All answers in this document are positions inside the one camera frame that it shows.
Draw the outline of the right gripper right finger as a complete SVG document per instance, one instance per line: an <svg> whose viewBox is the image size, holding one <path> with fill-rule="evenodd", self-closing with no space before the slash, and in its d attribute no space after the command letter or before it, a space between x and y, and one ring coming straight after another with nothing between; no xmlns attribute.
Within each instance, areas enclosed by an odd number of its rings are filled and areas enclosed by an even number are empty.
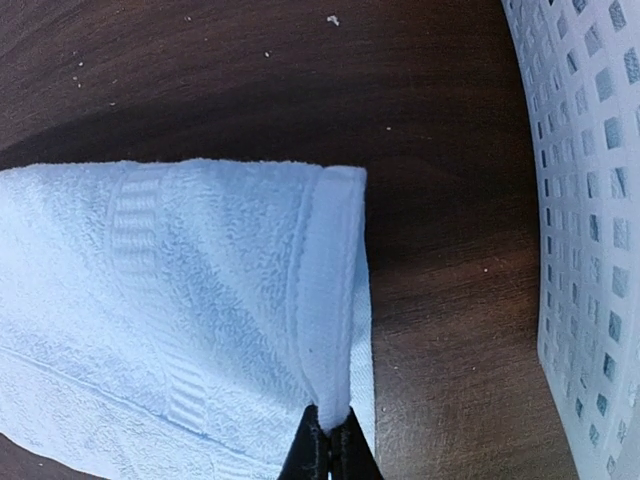
<svg viewBox="0 0 640 480"><path fill-rule="evenodd" d="M336 480L383 480L353 409L331 431L330 473Z"/></svg>

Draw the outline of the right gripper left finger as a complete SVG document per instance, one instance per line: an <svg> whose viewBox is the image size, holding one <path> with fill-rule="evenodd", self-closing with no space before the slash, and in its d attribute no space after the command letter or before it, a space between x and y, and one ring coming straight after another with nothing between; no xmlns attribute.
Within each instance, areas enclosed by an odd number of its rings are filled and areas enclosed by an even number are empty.
<svg viewBox="0 0 640 480"><path fill-rule="evenodd" d="M316 405L305 408L278 480L328 480L330 440Z"/></svg>

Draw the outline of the light blue towel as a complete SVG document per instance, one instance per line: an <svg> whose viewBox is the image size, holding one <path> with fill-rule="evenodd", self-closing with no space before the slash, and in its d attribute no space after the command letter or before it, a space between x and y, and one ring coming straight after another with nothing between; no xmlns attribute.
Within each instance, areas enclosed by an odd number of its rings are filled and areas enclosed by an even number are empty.
<svg viewBox="0 0 640 480"><path fill-rule="evenodd" d="M1 174L1 431L109 479L274 479L304 410L375 448L363 168Z"/></svg>

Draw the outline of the white plastic basket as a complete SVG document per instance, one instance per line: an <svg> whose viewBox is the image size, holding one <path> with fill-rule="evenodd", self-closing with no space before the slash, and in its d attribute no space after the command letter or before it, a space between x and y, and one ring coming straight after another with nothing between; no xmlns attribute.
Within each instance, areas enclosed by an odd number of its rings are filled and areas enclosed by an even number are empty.
<svg viewBox="0 0 640 480"><path fill-rule="evenodd" d="M503 5L538 184L538 355L582 479L639 475L639 4Z"/></svg>

